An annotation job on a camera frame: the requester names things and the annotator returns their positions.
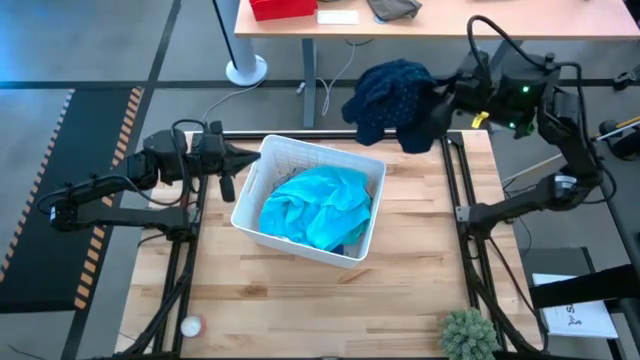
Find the wooden tabletop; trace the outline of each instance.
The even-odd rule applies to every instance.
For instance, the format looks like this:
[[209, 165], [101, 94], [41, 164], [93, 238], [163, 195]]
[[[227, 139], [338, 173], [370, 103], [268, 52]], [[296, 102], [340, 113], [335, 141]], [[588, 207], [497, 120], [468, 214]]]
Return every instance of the wooden tabletop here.
[[[478, 201], [502, 200], [487, 133], [463, 134]], [[257, 245], [232, 227], [233, 204], [224, 203], [218, 181], [210, 181], [188, 310], [202, 316], [207, 329], [200, 337], [185, 338], [181, 357], [442, 355], [442, 319], [469, 305], [441, 149], [434, 145], [427, 154], [407, 155], [395, 141], [372, 147], [318, 143], [387, 164], [369, 256], [353, 269], [342, 269]], [[258, 142], [235, 144], [259, 147]], [[235, 179], [237, 191], [247, 173]], [[458, 184], [464, 199], [460, 176]], [[175, 198], [180, 186], [158, 187], [153, 196]], [[511, 226], [498, 225], [493, 237], [526, 289]], [[162, 238], [141, 246], [117, 351], [132, 343], [125, 336], [137, 337], [158, 309], [169, 251]], [[490, 246], [488, 255], [500, 306], [539, 346], [534, 318]], [[170, 348], [174, 322], [175, 309], [165, 348]]]
[[[355, 10], [357, 25], [318, 25], [316, 16], [256, 21], [249, 0], [240, 0], [237, 36], [249, 37], [437, 37], [467, 36], [472, 15], [485, 15], [515, 39], [629, 39], [640, 37], [622, 0], [420, 0], [414, 19], [378, 24], [366, 0], [318, 2], [319, 10]], [[478, 37], [498, 38], [484, 24]]]

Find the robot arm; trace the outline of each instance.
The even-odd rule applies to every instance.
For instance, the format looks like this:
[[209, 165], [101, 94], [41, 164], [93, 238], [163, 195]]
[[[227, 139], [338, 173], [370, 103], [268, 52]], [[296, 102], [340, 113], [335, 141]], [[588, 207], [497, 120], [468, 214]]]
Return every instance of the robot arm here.
[[450, 111], [440, 113], [450, 116], [453, 109], [484, 113], [488, 121], [513, 129], [516, 139], [530, 135], [537, 123], [540, 136], [557, 146], [567, 160], [565, 167], [511, 199], [456, 209], [457, 218], [466, 223], [467, 234], [486, 240], [500, 221], [535, 210], [562, 211], [580, 205], [602, 177], [588, 140], [582, 136], [578, 96], [556, 87], [561, 65], [554, 62], [553, 54], [528, 55], [529, 60], [516, 53], [507, 55], [496, 82], [487, 79], [482, 70], [489, 56], [484, 52], [478, 55], [479, 62], [472, 53], [463, 61], [445, 90], [451, 100], [442, 106]]
[[220, 122], [212, 123], [205, 130], [193, 135], [190, 152], [187, 152], [186, 136], [182, 131], [159, 131], [144, 140], [142, 151], [126, 157], [111, 171], [93, 175], [75, 185], [68, 184], [65, 189], [47, 195], [57, 198], [49, 212], [51, 225], [59, 231], [75, 231], [94, 225], [153, 227], [169, 240], [187, 240], [190, 233], [185, 208], [188, 191], [184, 189], [176, 201], [182, 206], [162, 210], [111, 208], [94, 200], [124, 190], [149, 190], [158, 181], [170, 185], [173, 181], [184, 180], [187, 186], [192, 177], [218, 175], [222, 198], [227, 202], [234, 201], [231, 177], [257, 160], [260, 154], [227, 144]]

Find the basket handle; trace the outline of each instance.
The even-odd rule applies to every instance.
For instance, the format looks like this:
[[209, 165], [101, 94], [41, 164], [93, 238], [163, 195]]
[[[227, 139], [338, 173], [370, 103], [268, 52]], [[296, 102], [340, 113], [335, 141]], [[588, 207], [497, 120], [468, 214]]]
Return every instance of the basket handle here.
[[249, 173], [249, 177], [247, 178], [247, 181], [245, 182], [245, 189], [246, 191], [244, 192], [245, 196], [250, 196], [251, 192], [253, 191], [253, 187], [256, 185], [256, 177], [258, 176], [258, 169], [255, 169], [255, 172], [250, 172]]

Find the orange and black striped mat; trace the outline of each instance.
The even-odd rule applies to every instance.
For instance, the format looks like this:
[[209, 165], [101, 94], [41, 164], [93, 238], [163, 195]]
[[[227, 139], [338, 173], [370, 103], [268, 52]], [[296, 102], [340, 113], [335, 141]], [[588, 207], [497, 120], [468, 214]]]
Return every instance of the orange and black striped mat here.
[[[135, 152], [132, 133], [139, 133], [143, 93], [69, 91], [0, 267], [1, 313], [82, 310], [90, 303], [111, 228], [61, 233], [35, 203], [63, 183], [104, 173]], [[118, 206], [120, 197], [101, 201]]]

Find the white pole base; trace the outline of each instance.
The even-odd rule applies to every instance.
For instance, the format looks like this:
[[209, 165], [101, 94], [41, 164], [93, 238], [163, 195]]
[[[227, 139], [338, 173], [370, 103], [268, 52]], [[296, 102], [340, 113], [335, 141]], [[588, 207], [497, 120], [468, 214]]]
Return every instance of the white pole base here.
[[238, 71], [234, 66], [233, 62], [229, 61], [227, 64], [227, 78], [232, 83], [238, 86], [252, 86], [255, 85], [267, 77], [267, 73], [269, 72], [269, 65], [267, 62], [259, 55], [256, 55], [256, 69], [250, 73], [242, 73]]

